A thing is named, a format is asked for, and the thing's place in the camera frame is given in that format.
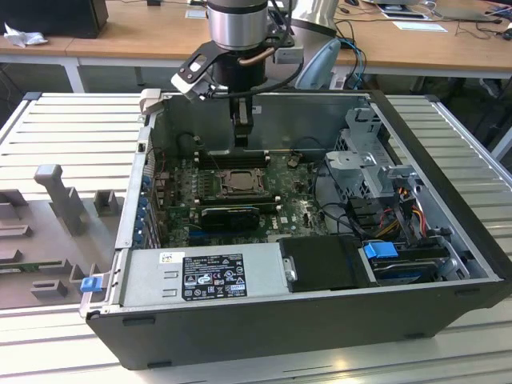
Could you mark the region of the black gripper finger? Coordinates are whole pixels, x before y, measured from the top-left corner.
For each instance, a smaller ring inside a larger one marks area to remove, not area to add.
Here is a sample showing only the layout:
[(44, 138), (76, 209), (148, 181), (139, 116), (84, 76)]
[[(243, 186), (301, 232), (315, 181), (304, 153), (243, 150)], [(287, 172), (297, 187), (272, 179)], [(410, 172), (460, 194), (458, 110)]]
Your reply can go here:
[(234, 104), (234, 144), (245, 148), (254, 127), (252, 98), (237, 98)]

